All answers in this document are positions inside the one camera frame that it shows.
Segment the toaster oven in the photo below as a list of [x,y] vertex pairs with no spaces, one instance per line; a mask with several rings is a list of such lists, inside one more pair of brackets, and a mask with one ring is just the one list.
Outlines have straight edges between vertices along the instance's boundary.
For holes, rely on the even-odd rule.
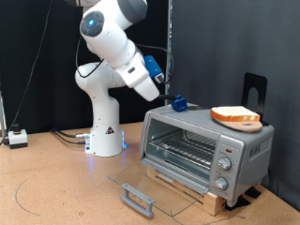
[[209,110],[176,112],[164,106],[144,118],[141,158],[193,189],[226,199],[232,207],[267,175],[273,135],[270,125],[246,133],[224,127]]
[[[273,134],[272,126],[253,133],[225,127],[209,110],[176,112],[171,105],[160,107],[145,115],[141,162],[109,178],[124,188],[121,198],[148,217],[153,216],[152,205],[173,217],[195,202],[203,203],[208,191],[233,207],[241,194],[267,175]],[[131,153],[123,152],[122,164],[127,163],[126,154]],[[149,176],[149,168],[159,174],[159,181]],[[169,188],[161,185],[165,181]],[[174,182],[186,187],[192,198],[171,191]]]

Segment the blue object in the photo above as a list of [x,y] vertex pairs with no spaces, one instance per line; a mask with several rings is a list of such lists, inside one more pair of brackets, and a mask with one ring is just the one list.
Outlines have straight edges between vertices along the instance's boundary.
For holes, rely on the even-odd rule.
[[94,20],[90,20],[90,21],[88,22],[88,24],[89,24],[89,25],[93,25],[93,24],[94,24]]
[[122,129],[122,144],[123,144],[123,148],[127,148],[128,145],[125,143],[125,134],[124,134],[124,130]]
[[157,75],[162,73],[162,69],[159,67],[157,61],[154,59],[153,56],[147,55],[144,57],[144,62],[146,64],[146,68],[150,73],[150,77],[154,78]]
[[177,100],[171,100],[172,108],[177,111],[181,112],[188,108],[188,102],[184,97],[181,97],[181,95],[176,96]]

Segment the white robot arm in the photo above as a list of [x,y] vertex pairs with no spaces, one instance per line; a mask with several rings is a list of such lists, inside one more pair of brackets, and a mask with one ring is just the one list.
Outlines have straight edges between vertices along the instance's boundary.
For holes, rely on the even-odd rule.
[[89,50],[105,59],[129,88],[151,101],[159,91],[143,56],[124,32],[144,19],[146,12],[145,0],[102,0],[84,13],[80,29]]
[[104,59],[93,73],[98,63],[80,66],[76,71],[76,83],[93,105],[94,123],[85,141],[85,153],[115,156],[124,146],[119,103],[109,96],[108,89],[126,84],[148,101],[159,95],[142,55],[124,32],[145,17],[147,4],[145,0],[66,1],[75,7],[91,7],[83,14],[80,29],[88,49]]

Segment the control panel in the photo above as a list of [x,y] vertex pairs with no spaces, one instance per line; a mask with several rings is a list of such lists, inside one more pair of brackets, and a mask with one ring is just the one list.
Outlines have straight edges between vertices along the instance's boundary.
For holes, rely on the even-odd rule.
[[233,196],[233,185],[238,171],[240,150],[222,143],[218,150],[211,177],[212,189],[216,194],[226,199]]

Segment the oven rack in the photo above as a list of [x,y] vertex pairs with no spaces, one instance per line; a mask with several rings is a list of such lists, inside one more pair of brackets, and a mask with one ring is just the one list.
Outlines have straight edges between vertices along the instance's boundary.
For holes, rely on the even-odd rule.
[[149,144],[210,170],[217,141],[179,129]]

